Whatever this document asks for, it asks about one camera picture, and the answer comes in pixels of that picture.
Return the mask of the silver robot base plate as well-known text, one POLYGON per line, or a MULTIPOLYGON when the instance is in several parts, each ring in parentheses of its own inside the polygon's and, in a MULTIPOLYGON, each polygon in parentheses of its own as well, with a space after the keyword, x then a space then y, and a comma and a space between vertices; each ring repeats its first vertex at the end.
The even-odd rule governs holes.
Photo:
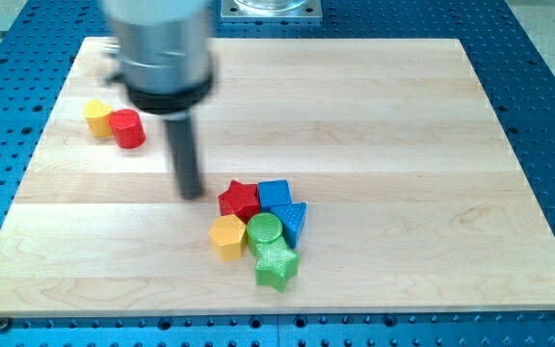
POLYGON ((222 0, 220 17, 231 22, 320 22, 321 0, 222 0))

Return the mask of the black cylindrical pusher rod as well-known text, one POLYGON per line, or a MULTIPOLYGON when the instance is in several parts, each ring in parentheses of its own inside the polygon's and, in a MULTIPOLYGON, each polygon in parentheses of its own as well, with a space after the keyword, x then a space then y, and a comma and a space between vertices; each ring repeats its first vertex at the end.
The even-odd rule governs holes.
POLYGON ((179 195, 184 200, 195 200, 202 195, 203 186, 192 118, 168 116, 164 125, 179 195))

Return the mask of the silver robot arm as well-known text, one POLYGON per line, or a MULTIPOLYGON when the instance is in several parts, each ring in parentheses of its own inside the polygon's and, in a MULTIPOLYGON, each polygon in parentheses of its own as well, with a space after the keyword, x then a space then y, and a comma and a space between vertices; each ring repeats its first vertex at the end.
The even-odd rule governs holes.
POLYGON ((214 81, 208 47, 208 3, 201 0, 103 0, 101 10, 116 38, 112 56, 130 102, 165 126, 178 192, 203 193, 192 109, 214 81))

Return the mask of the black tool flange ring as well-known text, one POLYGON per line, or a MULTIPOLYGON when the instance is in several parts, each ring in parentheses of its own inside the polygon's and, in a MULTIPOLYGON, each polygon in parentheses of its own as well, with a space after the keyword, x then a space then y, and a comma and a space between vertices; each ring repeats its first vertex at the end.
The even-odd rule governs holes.
POLYGON ((213 84, 214 74, 211 72, 202 82, 176 93, 145 93, 128 85, 125 87, 129 100, 136 108, 153 115, 165 116, 191 109, 209 95, 213 84))

